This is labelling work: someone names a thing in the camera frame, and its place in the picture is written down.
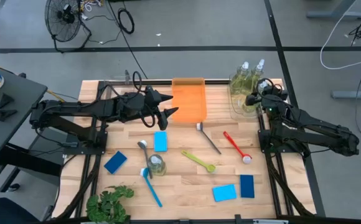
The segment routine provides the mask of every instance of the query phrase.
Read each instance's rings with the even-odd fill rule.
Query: blue square block
[[[214,187],[212,188],[212,193],[216,202],[235,199],[237,197],[236,187],[234,184]]]
[[[240,175],[240,192],[241,197],[255,198],[253,175]]]
[[[117,151],[117,153],[105,164],[105,168],[111,174],[114,174],[125,162],[124,154]]]
[[[167,151],[167,133],[165,131],[157,131],[154,133],[154,151]]]

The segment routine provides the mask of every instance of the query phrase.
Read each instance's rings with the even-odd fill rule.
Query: black fan
[[[80,26],[83,26],[89,32],[87,39],[81,47],[66,52],[82,49],[92,35],[91,30],[80,19],[80,7],[80,0],[47,0],[46,2],[45,24],[58,52],[64,53],[64,51],[57,49],[56,40],[59,42],[72,40],[80,30]]]

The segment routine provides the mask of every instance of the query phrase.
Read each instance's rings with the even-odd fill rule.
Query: green plant
[[[110,186],[107,188],[115,189],[114,192],[104,191],[99,196],[93,195],[87,202],[88,218],[93,222],[108,222],[109,224],[123,223],[127,214],[125,208],[120,204],[122,196],[131,198],[134,195],[132,189],[126,186]]]

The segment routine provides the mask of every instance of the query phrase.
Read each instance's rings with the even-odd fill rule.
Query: wooden tabletop
[[[273,81],[282,84],[280,79]],[[93,101],[97,86],[97,80],[83,81],[79,100]],[[134,88],[129,86],[115,88],[119,93],[134,91]],[[157,85],[153,88],[163,94],[172,94],[170,85]],[[134,197],[121,201],[132,220],[231,219],[235,214],[240,214],[242,218],[275,218],[268,169],[258,142],[258,119],[256,117],[246,118],[243,121],[231,119],[227,88],[227,85],[205,86],[207,119],[204,121],[204,131],[222,155],[211,148],[202,133],[196,130],[196,124],[174,123],[169,119],[166,129],[168,151],[156,153],[153,135],[155,131],[159,131],[158,125],[147,128],[141,120],[126,124],[110,123],[107,129],[107,149],[101,158],[96,192],[99,194],[105,190],[105,187],[111,185],[127,185],[132,188],[135,192]],[[161,103],[160,108],[171,108],[171,101]],[[91,119],[75,118],[75,122],[82,126],[90,126]],[[241,161],[239,153],[223,136],[224,131],[228,132],[243,152],[252,156],[251,164],[247,165]],[[154,176],[150,180],[162,202],[162,208],[157,206],[145,180],[140,176],[140,171],[146,167],[146,162],[137,142],[143,139],[148,143],[148,154],[161,155],[167,165],[164,176]],[[217,167],[215,174],[209,174],[204,167],[183,156],[181,150],[189,151],[203,161],[215,164]],[[128,160],[114,175],[111,175],[103,165],[117,151],[121,151]],[[282,157],[289,188],[302,204],[314,213],[311,190],[301,156],[296,153],[283,153]],[[60,195],[53,217],[64,211],[78,191],[84,159],[85,156],[78,155],[63,169]],[[240,174],[254,176],[255,198],[240,197]],[[215,202],[212,188],[227,184],[236,185],[238,197],[234,200]],[[282,212],[285,214],[284,197],[280,187],[278,191]],[[83,216],[87,215],[85,204],[89,195],[88,190],[84,199]]]

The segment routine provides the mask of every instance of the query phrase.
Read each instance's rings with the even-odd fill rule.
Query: yellow-green spoon
[[[206,164],[205,162],[201,161],[199,158],[195,157],[193,154],[188,153],[185,150],[182,150],[181,152],[183,155],[185,155],[186,157],[188,157],[189,159],[197,162],[198,164],[204,166],[208,172],[214,172],[215,171],[215,166],[212,164]]]

